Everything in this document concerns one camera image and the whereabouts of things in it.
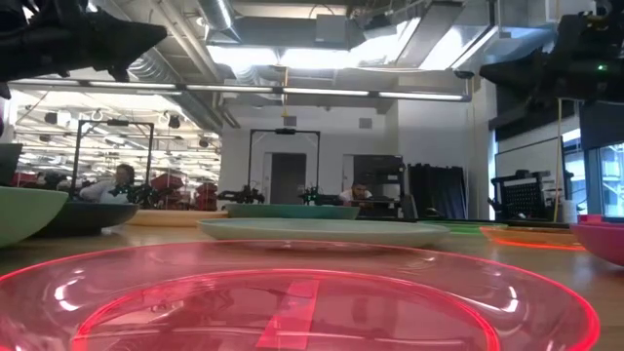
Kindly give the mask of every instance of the table surface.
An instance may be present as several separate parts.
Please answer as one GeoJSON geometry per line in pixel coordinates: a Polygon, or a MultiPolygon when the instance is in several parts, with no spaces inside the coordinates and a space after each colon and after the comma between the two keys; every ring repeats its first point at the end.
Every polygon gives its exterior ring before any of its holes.
{"type": "MultiPolygon", "coordinates": [[[[0,274],[72,254],[130,246],[212,240],[196,228],[125,226],[96,237],[30,239],[0,249],[0,274]]],[[[624,267],[586,252],[499,246],[479,236],[451,235],[431,250],[483,257],[549,277],[585,297],[601,319],[594,350],[624,350],[624,267]]]]}

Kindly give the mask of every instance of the door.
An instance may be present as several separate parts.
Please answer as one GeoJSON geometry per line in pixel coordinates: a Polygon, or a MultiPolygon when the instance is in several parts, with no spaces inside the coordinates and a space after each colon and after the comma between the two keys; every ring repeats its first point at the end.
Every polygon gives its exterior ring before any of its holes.
{"type": "Polygon", "coordinates": [[[274,153],[271,162],[271,204],[301,204],[305,189],[305,154],[274,153]]]}

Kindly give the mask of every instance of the green bowl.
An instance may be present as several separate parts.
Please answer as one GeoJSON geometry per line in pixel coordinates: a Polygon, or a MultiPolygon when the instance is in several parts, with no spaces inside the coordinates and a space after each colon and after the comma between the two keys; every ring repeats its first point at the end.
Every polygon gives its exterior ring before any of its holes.
{"type": "Polygon", "coordinates": [[[304,206],[304,205],[225,205],[230,218],[314,218],[355,219],[360,212],[357,207],[304,206]]]}
{"type": "Polygon", "coordinates": [[[422,221],[422,223],[427,224],[435,224],[442,225],[450,230],[451,234],[462,234],[462,235],[478,235],[481,234],[481,227],[498,227],[498,228],[506,228],[507,224],[503,223],[492,223],[492,222],[479,222],[479,221],[445,221],[445,220],[426,220],[422,221]]]}
{"type": "Polygon", "coordinates": [[[67,201],[60,191],[0,187],[0,248],[45,227],[67,201]]]}

